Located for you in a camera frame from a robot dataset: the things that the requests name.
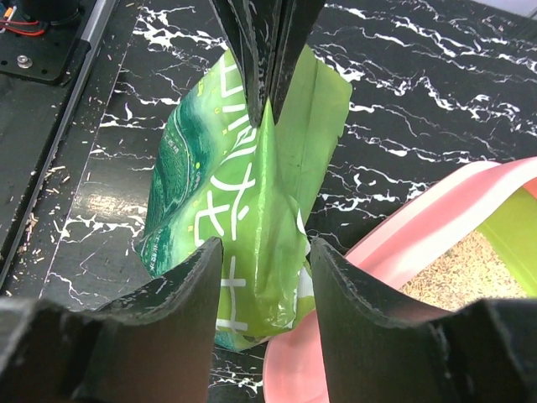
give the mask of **screw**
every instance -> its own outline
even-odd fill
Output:
[[[33,62],[28,56],[19,55],[17,56],[17,64],[21,69],[29,69]]]

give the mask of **table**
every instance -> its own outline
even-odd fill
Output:
[[[119,7],[139,8],[134,30],[111,21],[4,295],[81,310],[149,280],[133,246],[164,124],[225,44],[209,2]],[[310,45],[354,93],[308,234],[344,253],[461,165],[537,154],[535,28],[463,0],[330,1]],[[215,348],[209,401],[262,402],[263,351]]]

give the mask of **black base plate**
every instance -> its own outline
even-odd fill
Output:
[[[42,36],[27,37],[9,31],[0,34],[0,74],[46,84],[60,82],[95,3],[96,0],[82,0],[81,18],[70,25],[51,26]],[[15,12],[13,21],[23,21],[19,10]],[[18,66],[17,58],[20,55],[31,59],[29,68]]]

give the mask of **grain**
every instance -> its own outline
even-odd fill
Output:
[[[484,297],[527,297],[478,231],[468,234],[403,285],[401,292],[448,311],[456,311]]]

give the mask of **light green bag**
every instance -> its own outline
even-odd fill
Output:
[[[248,120],[227,51],[164,130],[138,252],[152,276],[206,239],[224,245],[216,342],[242,350],[314,309],[304,225],[348,114],[352,88],[305,48],[278,125]]]

